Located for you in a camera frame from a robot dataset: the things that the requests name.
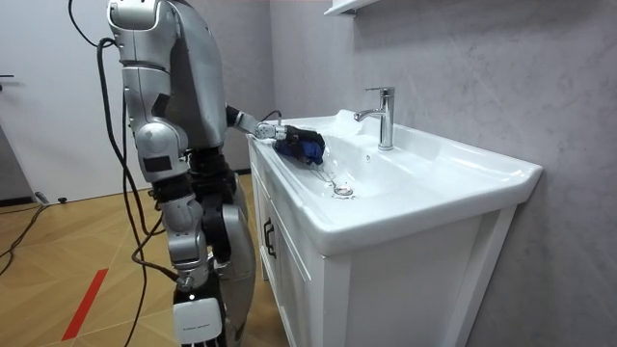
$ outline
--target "blue glove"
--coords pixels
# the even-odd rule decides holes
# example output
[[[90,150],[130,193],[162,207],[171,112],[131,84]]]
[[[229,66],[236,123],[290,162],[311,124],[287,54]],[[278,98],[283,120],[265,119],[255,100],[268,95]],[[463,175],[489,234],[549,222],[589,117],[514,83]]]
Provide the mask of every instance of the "blue glove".
[[[282,155],[294,157],[296,160],[310,165],[323,164],[326,143],[321,135],[314,131],[302,130],[293,126],[287,126],[287,137],[278,140],[274,150]]]

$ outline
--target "red tape line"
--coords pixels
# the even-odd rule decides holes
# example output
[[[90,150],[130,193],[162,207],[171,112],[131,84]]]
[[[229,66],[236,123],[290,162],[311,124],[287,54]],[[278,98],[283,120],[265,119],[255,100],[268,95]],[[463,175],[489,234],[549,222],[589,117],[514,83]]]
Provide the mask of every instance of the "red tape line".
[[[79,333],[79,329],[81,329],[82,324],[84,324],[84,321],[86,320],[88,311],[90,311],[90,307],[93,305],[94,298],[96,298],[98,289],[100,289],[101,284],[103,284],[103,280],[105,280],[108,270],[109,269],[98,270],[96,275],[94,275],[94,279],[92,283],[90,283],[90,287],[88,288],[86,295],[84,295],[84,299],[82,299],[81,304],[79,304],[79,307],[75,311],[73,319],[68,324],[65,335],[62,336],[61,341],[75,338]]]

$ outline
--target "faucet handle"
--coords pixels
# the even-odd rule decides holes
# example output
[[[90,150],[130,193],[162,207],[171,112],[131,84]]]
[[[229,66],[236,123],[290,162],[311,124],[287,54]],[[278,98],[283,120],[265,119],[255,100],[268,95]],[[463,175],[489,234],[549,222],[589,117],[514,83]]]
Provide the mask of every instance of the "faucet handle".
[[[381,97],[392,97],[396,92],[395,87],[376,87],[376,88],[366,88],[365,91],[379,91],[379,96]]]

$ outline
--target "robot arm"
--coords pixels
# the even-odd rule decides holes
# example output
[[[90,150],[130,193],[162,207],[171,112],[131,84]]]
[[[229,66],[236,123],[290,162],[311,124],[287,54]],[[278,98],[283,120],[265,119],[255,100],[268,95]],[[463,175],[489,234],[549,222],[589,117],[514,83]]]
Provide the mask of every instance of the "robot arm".
[[[260,140],[275,139],[286,140],[288,126],[275,125],[263,121],[257,121],[255,117],[238,111],[231,106],[226,108],[228,126],[242,131],[243,133],[253,134]]]
[[[140,168],[163,210],[172,264],[186,287],[206,281],[205,240],[200,204],[182,159],[186,132],[165,117],[172,95],[171,51],[180,33],[168,1],[112,0],[108,20],[121,55],[127,112],[138,149]]]

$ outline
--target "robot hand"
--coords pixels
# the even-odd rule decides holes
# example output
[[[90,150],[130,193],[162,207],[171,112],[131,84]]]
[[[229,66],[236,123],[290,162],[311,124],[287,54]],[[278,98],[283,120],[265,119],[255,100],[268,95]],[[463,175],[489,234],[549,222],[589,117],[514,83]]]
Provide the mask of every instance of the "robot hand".
[[[275,151],[291,156],[307,165],[323,163],[322,157],[326,150],[326,143],[319,133],[298,129],[291,125],[286,126],[285,131],[285,140],[278,140],[275,143]]]
[[[253,134],[259,140],[275,139],[286,141],[290,144],[315,142],[322,148],[322,151],[325,147],[323,137],[315,131],[299,129],[291,125],[277,125],[270,122],[258,121],[255,117],[229,105],[226,107],[226,112],[228,126],[233,126],[247,134]]]

